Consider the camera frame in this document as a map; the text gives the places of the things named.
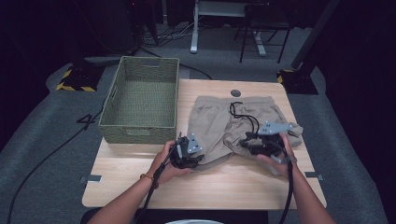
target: person's right hand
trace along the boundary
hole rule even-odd
[[[285,145],[285,149],[286,149],[288,155],[291,158],[291,162],[293,163],[293,167],[297,168],[297,164],[296,164],[296,160],[295,160],[295,157],[294,157],[294,153],[291,150],[289,139],[288,139],[287,135],[285,133],[280,133],[280,136],[282,137],[283,143]],[[282,159],[282,158],[285,157],[285,155],[283,153],[281,153],[278,157],[280,159]],[[287,164],[279,164],[276,161],[272,160],[270,157],[267,157],[267,156],[262,155],[262,154],[257,155],[256,158],[257,158],[258,161],[263,161],[263,162],[273,166],[277,170],[278,173],[280,173],[285,178],[289,179],[288,165]]]

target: basket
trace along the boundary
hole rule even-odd
[[[109,144],[176,139],[178,59],[122,57],[99,129]]]

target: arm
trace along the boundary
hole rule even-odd
[[[294,154],[290,148],[289,140],[285,134],[281,134],[288,154],[293,158]],[[279,164],[264,155],[257,155],[257,160],[264,161],[276,168],[285,178],[289,179],[288,166]],[[293,193],[297,204],[298,214],[302,223],[335,223],[332,216],[318,199],[315,192],[311,189],[304,175],[301,173],[297,163],[293,161]]]
[[[169,141],[165,144],[163,151],[157,154],[150,168],[148,169],[148,175],[154,175],[154,172],[165,160],[169,153],[169,149],[174,143],[175,141]],[[158,183],[163,184],[172,179],[174,176],[184,175],[190,172],[191,169],[179,170],[172,164],[168,164],[163,170]],[[149,177],[144,176],[140,178],[120,196],[99,210],[99,212],[91,218],[89,223],[131,223],[134,213],[142,203],[143,199],[149,193],[151,183],[152,180]]]

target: carpeted floor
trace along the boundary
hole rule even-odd
[[[190,35],[162,47],[143,48],[163,57],[178,57],[181,63],[213,79],[276,82],[276,72],[290,68],[310,30],[296,28],[291,32],[281,63],[276,63],[279,49],[267,48],[268,55],[263,58],[254,46],[247,47],[244,61],[239,63],[242,36],[233,40],[235,32],[231,27],[203,29],[196,54],[190,54]],[[282,35],[276,35],[274,41],[282,39]],[[136,56],[150,55],[139,50]],[[100,111],[117,69],[116,65],[106,68],[97,92],[56,91],[68,66],[48,78],[49,96],[32,111],[0,154],[0,223],[7,223],[12,198],[23,179],[83,128],[84,124],[76,123],[78,119]],[[207,78],[194,69],[180,69],[184,78]],[[314,167],[324,177],[320,185],[328,211],[338,223],[387,223],[375,183],[348,142],[324,93],[323,76],[315,70],[311,77],[319,95],[288,97],[298,123],[304,127],[303,137]],[[13,204],[11,223],[80,222],[90,208],[81,203],[85,185],[79,180],[90,174],[102,138],[97,120],[48,158],[24,183]],[[280,215],[281,211],[270,211],[270,223],[277,223]],[[289,212],[286,223],[299,223],[296,211]]]

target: gray shorts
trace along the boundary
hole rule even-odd
[[[256,160],[247,148],[239,146],[239,140],[246,139],[246,132],[252,131],[252,123],[248,118],[235,118],[230,113],[230,105],[234,104],[237,115],[250,115],[262,126],[265,121],[287,123],[285,116],[275,104],[272,97],[246,97],[220,99],[212,96],[199,96],[191,111],[187,136],[195,135],[195,139],[203,148],[193,157],[205,154],[196,171],[203,171],[219,165],[236,153],[251,160]],[[290,145],[296,147],[302,143],[299,137],[303,128],[293,124],[289,134]]]

